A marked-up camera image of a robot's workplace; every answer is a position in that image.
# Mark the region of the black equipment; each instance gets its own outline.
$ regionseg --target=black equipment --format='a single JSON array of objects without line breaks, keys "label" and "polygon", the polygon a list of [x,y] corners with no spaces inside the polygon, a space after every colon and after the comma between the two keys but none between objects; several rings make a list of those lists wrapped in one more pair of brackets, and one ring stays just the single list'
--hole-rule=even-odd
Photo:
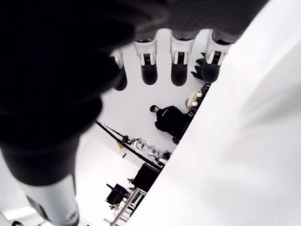
[{"label": "black equipment", "polygon": [[124,198],[128,197],[129,192],[123,186],[119,184],[116,184],[114,187],[109,184],[107,186],[112,190],[105,200],[107,203],[111,205],[120,204]]}]

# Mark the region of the robotic hand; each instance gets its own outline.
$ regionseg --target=robotic hand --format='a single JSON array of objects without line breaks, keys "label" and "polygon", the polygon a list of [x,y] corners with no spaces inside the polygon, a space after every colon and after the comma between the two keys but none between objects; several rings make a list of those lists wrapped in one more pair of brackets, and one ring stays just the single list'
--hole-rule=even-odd
[{"label": "robotic hand", "polygon": [[152,45],[137,54],[148,68],[144,82],[153,84],[154,35],[169,28],[172,81],[182,85],[193,39],[208,28],[202,78],[212,83],[231,44],[267,1],[2,1],[0,147],[32,207],[56,226],[78,224],[79,137],[102,109],[100,94],[127,85],[122,56],[113,50],[134,40]]}]

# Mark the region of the white object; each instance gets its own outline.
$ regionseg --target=white object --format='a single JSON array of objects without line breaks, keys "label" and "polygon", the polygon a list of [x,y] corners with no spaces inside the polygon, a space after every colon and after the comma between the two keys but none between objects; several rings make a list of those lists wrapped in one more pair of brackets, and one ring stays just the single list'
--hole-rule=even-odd
[{"label": "white object", "polygon": [[188,64],[189,57],[191,55],[192,46],[193,46],[194,39],[191,40],[177,40],[170,31],[170,54],[173,64],[178,64],[179,59],[179,52],[184,53],[184,65]]},{"label": "white object", "polygon": [[211,64],[213,61],[213,57],[215,55],[215,52],[220,52],[221,56],[220,59],[217,63],[218,66],[222,65],[222,62],[224,60],[224,58],[227,56],[230,47],[232,46],[232,44],[229,45],[221,45],[216,43],[213,39],[212,39],[212,30],[209,31],[208,34],[208,39],[207,39],[207,45],[206,45],[206,61],[208,64]]},{"label": "white object", "polygon": [[[19,183],[26,195],[43,207],[48,219],[55,226],[71,225],[79,218],[72,175],[48,186]],[[49,197],[56,197],[56,199],[49,202]]]},{"label": "white object", "polygon": [[115,59],[115,62],[117,64],[117,66],[119,67],[119,69],[122,68],[123,66],[123,53],[122,53],[122,50],[121,49],[115,49],[111,55],[111,57],[114,57]]},{"label": "white object", "polygon": [[134,42],[137,57],[140,58],[141,66],[145,66],[144,54],[150,55],[150,64],[155,65],[157,57],[157,37],[149,42]]},{"label": "white object", "polygon": [[190,109],[193,106],[196,107],[198,103],[196,102],[197,98],[199,97],[198,94],[201,92],[199,90],[193,91],[188,98],[187,107]]}]

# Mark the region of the white wall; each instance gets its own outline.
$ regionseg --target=white wall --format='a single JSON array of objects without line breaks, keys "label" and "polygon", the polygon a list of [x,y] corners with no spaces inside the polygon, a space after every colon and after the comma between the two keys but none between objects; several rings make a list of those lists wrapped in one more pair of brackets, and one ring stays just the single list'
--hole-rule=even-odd
[{"label": "white wall", "polygon": [[300,225],[300,12],[272,0],[258,15],[127,226]]},{"label": "white wall", "polygon": [[142,81],[140,63],[134,46],[124,47],[127,87],[123,91],[112,89],[103,94],[104,108],[99,121],[123,135],[129,135],[130,138],[142,137],[150,145],[173,152],[176,145],[172,142],[172,136],[156,129],[154,124],[156,115],[151,113],[149,108],[152,105],[161,108],[174,105],[183,113],[188,112],[185,106],[186,99],[193,91],[203,86],[203,83],[196,80],[190,71],[194,70],[196,59],[202,57],[200,52],[205,48],[206,31],[202,31],[195,41],[188,66],[188,79],[181,87],[171,82],[169,31],[160,30],[157,36],[157,82],[148,86]]},{"label": "white wall", "polygon": [[139,167],[114,152],[116,142],[95,125],[81,140],[76,162],[77,201],[80,215],[93,226],[107,224],[113,211],[105,202],[111,192],[106,184],[131,187],[127,178],[136,176]]},{"label": "white wall", "polygon": [[2,213],[0,212],[0,225],[1,226],[11,226],[7,220],[5,219],[5,217],[2,215]]}]

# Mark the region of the black bag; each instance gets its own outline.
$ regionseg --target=black bag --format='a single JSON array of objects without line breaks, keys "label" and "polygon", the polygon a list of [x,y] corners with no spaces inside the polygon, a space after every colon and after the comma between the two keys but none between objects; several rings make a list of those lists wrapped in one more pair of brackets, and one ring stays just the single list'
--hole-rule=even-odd
[{"label": "black bag", "polygon": [[150,107],[150,111],[155,112],[157,115],[157,121],[155,122],[156,128],[169,133],[177,139],[182,138],[187,126],[192,120],[188,114],[182,113],[175,106],[159,109],[157,106],[153,105]]}]

